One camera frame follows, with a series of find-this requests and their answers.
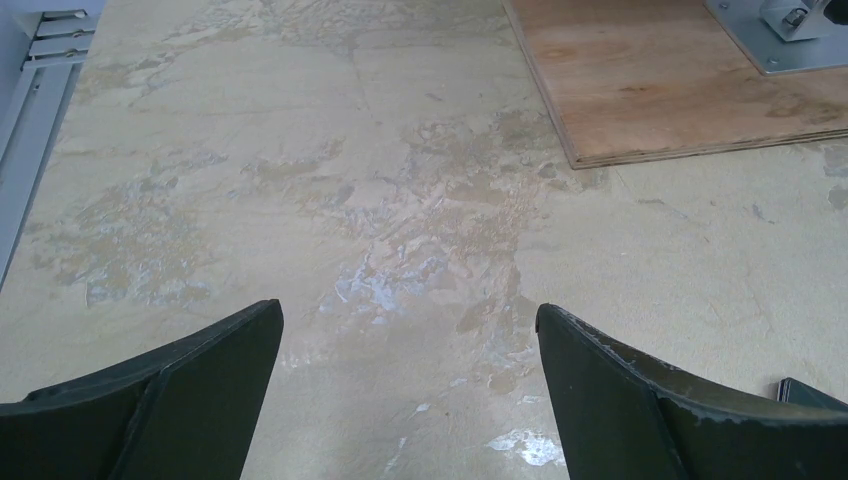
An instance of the metal plate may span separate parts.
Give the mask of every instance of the metal plate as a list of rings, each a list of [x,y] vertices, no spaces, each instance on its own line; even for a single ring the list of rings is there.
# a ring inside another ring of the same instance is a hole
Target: metal plate
[[[78,53],[74,56],[59,56],[59,57],[43,57],[37,60],[30,60],[24,63],[24,66],[21,67],[21,71],[24,70],[32,70],[37,68],[45,68],[52,67],[55,65],[71,65],[75,63],[82,63],[85,61],[88,55],[85,53]]]
[[[24,69],[0,125],[0,286],[82,64]]]
[[[785,43],[760,19],[760,3],[706,0],[705,5],[763,75],[848,65],[848,27],[828,37]]]
[[[97,21],[99,19],[100,17],[70,17],[44,21],[38,26],[36,35],[39,37],[52,37],[54,35],[69,35],[75,32],[93,32],[97,27]]]
[[[86,52],[91,47],[93,33],[84,33],[79,37],[53,37],[36,40],[29,47],[30,57],[58,55],[67,52]]]

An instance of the metal bracket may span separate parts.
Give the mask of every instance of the metal bracket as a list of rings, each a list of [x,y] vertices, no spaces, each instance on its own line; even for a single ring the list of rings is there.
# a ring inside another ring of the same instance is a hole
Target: metal bracket
[[[9,110],[0,123],[0,287],[53,150],[97,20],[98,17],[88,17],[78,10],[42,16]]]
[[[810,40],[839,32],[824,15],[831,0],[765,0],[760,16],[785,42]]]
[[[802,1],[792,1],[791,3],[797,7]],[[780,33],[767,22],[770,18],[769,12],[774,12],[775,17],[780,16],[779,22],[784,21],[792,8],[785,8],[785,12],[778,12],[778,10],[771,8],[784,3],[783,0],[774,2],[768,0],[762,5],[762,13],[760,0],[706,0],[705,5],[763,75],[821,70],[848,65],[848,48],[846,48],[848,46],[848,27],[828,25],[824,30],[825,26],[820,22],[829,21],[821,15],[821,9],[819,9],[816,11],[817,16],[815,17],[821,17],[818,20],[812,17],[802,19],[803,25],[810,21],[814,21],[814,23],[807,25],[808,28],[803,31],[799,29],[798,33],[801,33],[801,35],[794,36],[797,33],[789,35],[788,32]],[[790,41],[784,40],[787,35],[791,38]]]

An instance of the plywood edge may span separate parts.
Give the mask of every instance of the plywood edge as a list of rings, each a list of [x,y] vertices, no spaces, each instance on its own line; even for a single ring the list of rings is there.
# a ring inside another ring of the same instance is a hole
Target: plywood edge
[[[752,148],[776,147],[797,143],[808,143],[822,140],[833,140],[848,137],[848,129],[831,130],[827,132],[793,135],[783,138],[761,138],[737,142],[733,144],[717,144],[698,146],[693,148],[678,148],[674,150],[632,152],[622,155],[604,155],[594,157],[582,157],[571,161],[571,167],[575,170],[586,168],[608,167],[613,165],[627,165],[632,163],[653,162],[656,160],[670,160],[673,158],[693,157],[700,155],[712,155],[717,153],[736,152]]]
[[[590,168],[596,165],[591,164],[581,164],[580,157],[577,154],[577,149],[574,147],[574,143],[571,141],[571,137],[568,134],[568,130],[565,128],[565,124],[562,123],[562,116],[560,115],[559,109],[551,100],[550,93],[548,92],[548,88],[545,85],[545,80],[542,77],[541,72],[539,71],[539,66],[536,64],[536,58],[533,56],[533,53],[527,47],[527,39],[524,37],[524,29],[521,28],[521,21],[518,19],[518,14],[515,12],[515,9],[512,7],[511,0],[502,0],[501,4],[506,11],[506,16],[509,19],[510,25],[512,25],[512,31],[515,33],[515,38],[518,40],[518,45],[521,47],[521,51],[524,53],[524,58],[527,60],[527,66],[530,68],[530,73],[533,75],[533,80],[536,82],[536,87],[539,89],[539,93],[542,94],[542,100],[545,102],[545,106],[548,109],[548,116],[551,119],[551,122],[554,124],[554,129],[556,130],[557,136],[559,137],[559,141],[562,144],[563,150],[565,150],[565,158],[568,159],[568,163],[571,164],[571,168]]]

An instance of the metal base plate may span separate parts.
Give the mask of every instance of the metal base plate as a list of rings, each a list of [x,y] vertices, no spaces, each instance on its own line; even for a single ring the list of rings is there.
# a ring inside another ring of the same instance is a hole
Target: metal base plate
[[[784,42],[760,18],[762,0],[704,3],[763,75],[848,66],[848,26],[827,37]]]

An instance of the painted floor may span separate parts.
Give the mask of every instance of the painted floor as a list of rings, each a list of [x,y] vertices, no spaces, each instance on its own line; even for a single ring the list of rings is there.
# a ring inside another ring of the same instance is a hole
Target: painted floor
[[[279,298],[244,478],[566,478],[540,303],[848,399],[846,206],[846,142],[571,171],[498,0],[111,0],[0,401]]]

